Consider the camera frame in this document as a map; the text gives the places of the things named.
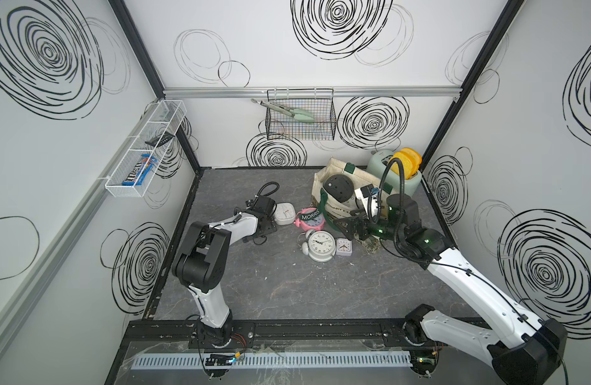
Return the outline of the clock face down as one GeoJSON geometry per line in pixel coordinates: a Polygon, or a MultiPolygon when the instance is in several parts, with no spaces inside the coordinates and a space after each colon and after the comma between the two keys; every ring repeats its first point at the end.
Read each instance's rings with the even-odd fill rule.
{"type": "Polygon", "coordinates": [[[350,201],[355,194],[352,180],[344,174],[334,174],[329,176],[329,178],[324,181],[323,188],[329,196],[332,196],[341,204],[350,201]]]}

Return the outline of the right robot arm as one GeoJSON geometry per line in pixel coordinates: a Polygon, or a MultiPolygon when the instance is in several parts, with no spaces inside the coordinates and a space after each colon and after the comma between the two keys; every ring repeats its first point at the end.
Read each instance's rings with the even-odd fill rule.
{"type": "Polygon", "coordinates": [[[444,234],[424,227],[412,198],[391,195],[387,218],[377,222],[371,221],[373,211],[354,210],[334,225],[350,240],[377,237],[392,242],[396,256],[441,279],[487,325],[478,327],[421,304],[404,318],[402,330],[409,343],[457,348],[488,364],[506,384],[544,384],[558,368],[566,368],[566,328],[526,309],[472,266],[444,234]]]}

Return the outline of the cream canvas tote bag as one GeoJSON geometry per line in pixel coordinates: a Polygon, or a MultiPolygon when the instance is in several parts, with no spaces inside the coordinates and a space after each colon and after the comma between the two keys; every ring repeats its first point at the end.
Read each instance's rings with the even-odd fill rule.
{"type": "Polygon", "coordinates": [[[388,198],[399,190],[352,163],[332,157],[313,179],[312,203],[329,226],[375,253],[396,239],[388,198]]]}

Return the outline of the small white square clock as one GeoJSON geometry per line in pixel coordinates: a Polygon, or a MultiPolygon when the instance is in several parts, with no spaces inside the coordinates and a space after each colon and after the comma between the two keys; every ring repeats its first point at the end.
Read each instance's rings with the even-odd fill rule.
{"type": "Polygon", "coordinates": [[[346,238],[337,238],[335,241],[335,255],[340,257],[350,257],[353,253],[353,243],[346,238]]]}

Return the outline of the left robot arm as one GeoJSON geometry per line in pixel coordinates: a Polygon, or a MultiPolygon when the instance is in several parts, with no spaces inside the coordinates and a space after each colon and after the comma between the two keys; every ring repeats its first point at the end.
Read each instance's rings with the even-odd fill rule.
{"type": "Polygon", "coordinates": [[[232,244],[253,242],[277,230],[277,203],[265,196],[247,202],[245,210],[221,221],[190,225],[182,251],[172,265],[172,274],[189,291],[198,308],[199,335],[216,347],[231,341],[233,313],[223,296],[221,280],[232,244]]]}

